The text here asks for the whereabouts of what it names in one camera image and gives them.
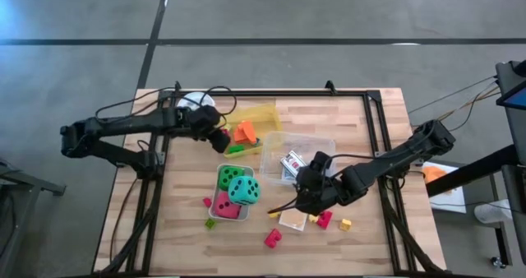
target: green block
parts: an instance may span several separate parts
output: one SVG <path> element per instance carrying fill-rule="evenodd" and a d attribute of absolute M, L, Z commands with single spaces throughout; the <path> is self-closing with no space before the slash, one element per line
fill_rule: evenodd
<path fill-rule="evenodd" d="M 245 146 L 244 145 L 230 146 L 228 148 L 228 153 L 232 154 L 234 152 L 239 152 L 239 151 L 244 151 L 244 150 L 245 150 Z"/>
<path fill-rule="evenodd" d="M 238 167 L 223 167 L 219 171 L 219 189 L 222 191 L 228 191 L 228 186 L 233 178 L 237 176 L 242 176 L 245 174 L 243 168 Z"/>
<path fill-rule="evenodd" d="M 253 205 L 260 196 L 260 184 L 250 176 L 236 177 L 228 187 L 228 198 L 234 204 Z"/>
<path fill-rule="evenodd" d="M 205 222 L 205 227 L 207 229 L 213 229 L 215 227 L 215 224 L 217 224 L 217 222 L 215 220 L 212 220 L 211 218 L 209 218 L 208 220 L 206 220 Z"/>

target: wooden table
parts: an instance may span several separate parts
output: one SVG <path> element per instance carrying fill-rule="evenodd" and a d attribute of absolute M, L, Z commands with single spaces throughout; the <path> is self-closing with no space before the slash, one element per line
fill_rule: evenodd
<path fill-rule="evenodd" d="M 137 96 L 148 91 L 138 90 Z M 381 89 L 381 95 L 391 142 L 393 146 L 397 146 L 411 134 L 402 90 Z M 133 111 L 141 109 L 156 98 L 156 94 L 153 94 L 137 101 L 133 105 Z M 215 100 L 219 111 L 226 111 L 232 104 L 231 98 L 227 97 L 216 97 Z M 336 142 L 337 153 L 371 154 L 361 98 L 238 97 L 239 108 L 268 103 L 275 104 L 286 132 L 332 138 Z M 377 118 L 373 118 L 376 131 L 379 132 Z M 149 134 L 127 135 L 125 147 L 138 151 L 136 141 L 148 141 L 148 138 Z M 338 160 L 338 167 L 359 161 L 341 159 Z M 276 219 L 271 219 L 266 214 L 269 209 L 293 199 L 293 190 L 277 188 L 260 181 L 262 196 L 251 208 L 248 220 L 222 220 L 213 230 L 208 231 L 205 227 L 205 221 L 209 217 L 208 210 L 203 206 L 202 199 L 211 197 L 217 178 L 217 166 L 227 162 L 251 166 L 256 171 L 256 177 L 259 176 L 259 155 L 226 160 L 223 155 L 215 153 L 208 142 L 195 142 L 186 138 L 171 140 L 152 252 L 151 275 L 301 276 L 393 273 L 376 185 L 369 189 L 365 197 L 353 204 L 332 207 L 330 210 L 334 215 L 327 230 L 307 223 L 305 230 L 299 232 L 278 225 Z M 95 271 L 108 265 L 113 227 L 122 200 L 134 178 L 135 173 L 129 168 L 120 169 L 116 175 Z M 421 175 L 410 173 L 402 193 L 409 230 L 432 261 L 445 268 Z M 132 231 L 138 194 L 137 183 L 118 227 L 113 254 L 123 246 Z M 339 222 L 343 218 L 353 222 L 349 232 L 339 229 Z M 275 249 L 270 249 L 263 241 L 273 228 L 279 229 L 283 239 Z M 399 235 L 396 240 L 402 265 L 405 265 Z M 138 265 L 142 261 L 141 246 L 144 244 L 139 247 Z"/>

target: clear plastic box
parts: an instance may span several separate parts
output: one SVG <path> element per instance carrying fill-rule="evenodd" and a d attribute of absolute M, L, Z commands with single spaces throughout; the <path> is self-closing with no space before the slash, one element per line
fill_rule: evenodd
<path fill-rule="evenodd" d="M 269 132 L 263 142 L 260 176 L 262 180 L 283 185 L 296 183 L 294 176 L 285 173 L 281 164 L 281 159 L 290 151 L 299 155 L 307 165 L 314 159 L 317 151 L 323 151 L 327 155 L 334 155 L 336 152 L 336 143 L 332 139 L 288 132 Z M 333 168 L 330 167 L 327 175 L 334 173 Z"/>
<path fill-rule="evenodd" d="M 225 166 L 232 166 L 232 167 L 243 168 L 243 169 L 245 169 L 245 175 L 246 176 L 254 177 L 254 169 L 252 169 L 252 168 L 250 168 L 248 166 L 241 166 L 241 165 L 236 165 L 236 164 L 221 164 L 221 165 L 217 166 L 217 176 L 218 176 L 218 178 L 215 180 L 214 197 L 212 198 L 212 206 L 208 209 L 208 214 L 210 215 L 210 217 L 215 218 L 215 219 L 219 219 L 219 220 L 244 221 L 244 220 L 246 220 L 248 218 L 248 214 L 250 212 L 250 206 L 249 205 L 242 205 L 241 206 L 241 211 L 239 211 L 239 217 L 237 219 L 229 219 L 229 218 L 222 217 L 222 216 L 219 216 L 219 215 L 215 214 L 215 211 L 214 211 L 215 200 L 217 199 L 217 196 L 219 195 L 219 192 L 222 192 L 219 189 L 217 181 L 219 179 L 219 172 L 221 171 L 221 168 L 223 168 Z"/>

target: concrete floor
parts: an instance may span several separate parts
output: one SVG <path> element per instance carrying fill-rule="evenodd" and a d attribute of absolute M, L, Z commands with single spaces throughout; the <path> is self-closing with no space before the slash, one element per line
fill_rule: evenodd
<path fill-rule="evenodd" d="M 147 39 L 159 0 L 0 0 L 0 39 Z M 168 0 L 160 38 L 510 38 L 524 37 L 526 0 Z M 495 74 L 497 62 L 524 59 L 524 45 L 157 47 L 146 87 L 402 87 L 408 109 Z M 90 271 L 115 168 L 60 154 L 60 126 L 133 96 L 144 46 L 0 46 L 0 157 L 30 174 L 67 184 L 62 198 L 39 199 L 16 277 Z M 413 123 L 462 104 L 484 85 L 411 115 Z M 130 106 L 109 114 L 127 114 Z M 460 123 L 458 113 L 447 125 Z M 479 103 L 454 133 L 443 160 L 468 163 L 511 143 L 502 108 Z M 122 143 L 121 137 L 111 140 Z M 448 268 L 497 271 L 492 229 L 437 217 Z"/>

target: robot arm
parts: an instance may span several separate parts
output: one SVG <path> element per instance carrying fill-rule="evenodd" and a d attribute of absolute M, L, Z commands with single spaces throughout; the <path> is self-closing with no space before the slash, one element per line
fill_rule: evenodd
<path fill-rule="evenodd" d="M 405 143 L 392 151 L 371 162 L 348 166 L 331 177 L 324 175 L 323 168 L 330 166 L 332 158 L 318 151 L 314 160 L 298 172 L 295 208 L 319 215 L 335 204 L 347 206 L 365 196 L 377 177 L 403 175 L 411 162 L 443 155 L 453 148 L 454 141 L 441 122 L 432 120 L 418 127 Z"/>
<path fill-rule="evenodd" d="M 208 140 L 214 150 L 224 152 L 230 138 L 216 125 L 221 114 L 212 106 L 204 105 L 195 111 L 189 108 L 161 108 L 149 114 L 116 118 L 88 118 L 63 126 L 62 154 L 70 158 L 94 155 L 116 166 L 130 165 L 138 178 L 154 178 L 160 175 L 159 156 L 154 151 L 130 151 L 101 141 L 101 137 L 150 132 L 171 137 L 190 137 Z"/>

